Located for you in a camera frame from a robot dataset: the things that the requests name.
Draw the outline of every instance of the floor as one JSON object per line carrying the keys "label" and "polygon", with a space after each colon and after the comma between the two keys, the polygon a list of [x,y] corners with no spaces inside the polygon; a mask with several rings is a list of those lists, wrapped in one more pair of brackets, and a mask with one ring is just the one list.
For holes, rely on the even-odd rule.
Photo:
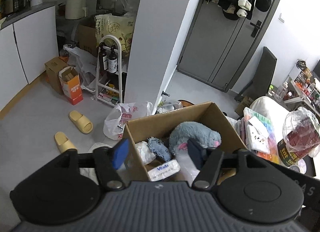
{"label": "floor", "polygon": [[170,94],[167,99],[187,100],[193,104],[212,101],[218,105],[221,111],[226,112],[229,117],[234,119],[239,117],[235,112],[239,103],[229,94],[178,71],[173,74],[166,93]]}
{"label": "floor", "polygon": [[[228,94],[198,80],[176,72],[167,88],[171,99],[185,99],[194,104],[215,102],[228,116],[237,118],[237,103]],[[38,83],[0,122],[0,231],[9,231],[19,222],[12,207],[9,192],[24,178],[59,155],[54,134],[63,131],[80,153],[87,152],[96,142],[114,146],[117,141],[103,134],[103,122],[112,108],[92,100],[72,106],[46,82]],[[68,114],[77,110],[94,125],[90,134],[82,134],[72,124]]]}

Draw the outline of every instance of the red box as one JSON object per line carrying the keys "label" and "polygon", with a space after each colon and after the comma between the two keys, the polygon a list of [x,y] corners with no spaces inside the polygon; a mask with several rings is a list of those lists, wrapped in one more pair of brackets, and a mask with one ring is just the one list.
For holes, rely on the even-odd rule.
{"label": "red box", "polygon": [[66,67],[59,72],[59,79],[64,95],[72,105],[83,100],[79,74],[74,67]]}

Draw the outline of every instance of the slipper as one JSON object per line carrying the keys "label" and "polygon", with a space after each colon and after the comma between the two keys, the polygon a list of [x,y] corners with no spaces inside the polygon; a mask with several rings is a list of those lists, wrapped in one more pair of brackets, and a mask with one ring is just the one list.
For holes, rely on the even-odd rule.
{"label": "slipper", "polygon": [[92,131],[92,122],[78,111],[71,111],[69,113],[69,118],[82,133],[89,134]]}
{"label": "slipper", "polygon": [[65,133],[57,132],[54,135],[54,140],[57,143],[57,147],[61,153],[67,151],[68,149],[77,149],[75,145],[67,138]]}

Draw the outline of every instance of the white cabinet door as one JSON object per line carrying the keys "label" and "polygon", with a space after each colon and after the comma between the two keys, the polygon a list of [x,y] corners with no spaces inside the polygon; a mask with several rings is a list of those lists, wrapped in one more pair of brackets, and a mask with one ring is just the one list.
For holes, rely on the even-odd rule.
{"label": "white cabinet door", "polygon": [[9,25],[0,31],[0,111],[27,84]]}
{"label": "white cabinet door", "polygon": [[29,15],[13,24],[23,70],[30,84],[44,72],[44,64],[59,56],[55,7]]}

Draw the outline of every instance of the cardboard carton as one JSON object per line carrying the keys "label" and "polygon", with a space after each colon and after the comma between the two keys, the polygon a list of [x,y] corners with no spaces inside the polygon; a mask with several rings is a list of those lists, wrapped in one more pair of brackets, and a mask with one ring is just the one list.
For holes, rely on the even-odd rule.
{"label": "cardboard carton", "polygon": [[252,98],[244,97],[243,100],[240,102],[240,104],[235,109],[235,112],[239,116],[243,116],[244,108],[249,108],[253,101],[254,100]]}
{"label": "cardboard carton", "polygon": [[[129,139],[129,154],[124,164],[132,180],[148,181],[147,171],[151,169],[148,165],[144,166],[135,144],[147,141],[151,136],[160,139],[167,138],[178,124],[185,121],[200,122],[212,130],[218,131],[221,135],[219,148],[225,152],[232,153],[236,149],[246,148],[224,114],[212,102],[130,120],[125,126],[123,138]],[[184,177],[178,173],[175,179],[184,180]]]}
{"label": "cardboard carton", "polygon": [[79,74],[74,67],[66,67],[59,72],[63,93],[72,105],[83,100]]}
{"label": "cardboard carton", "polygon": [[96,40],[96,26],[94,17],[89,17],[80,22],[77,29],[79,38],[79,47],[92,54],[98,56],[97,40]]}
{"label": "cardboard carton", "polygon": [[68,65],[59,57],[55,57],[50,61],[46,62],[44,66],[45,66],[45,70],[47,72],[51,87],[56,92],[63,95],[63,91],[62,91],[61,83],[59,79],[59,72],[65,67],[67,67]]}

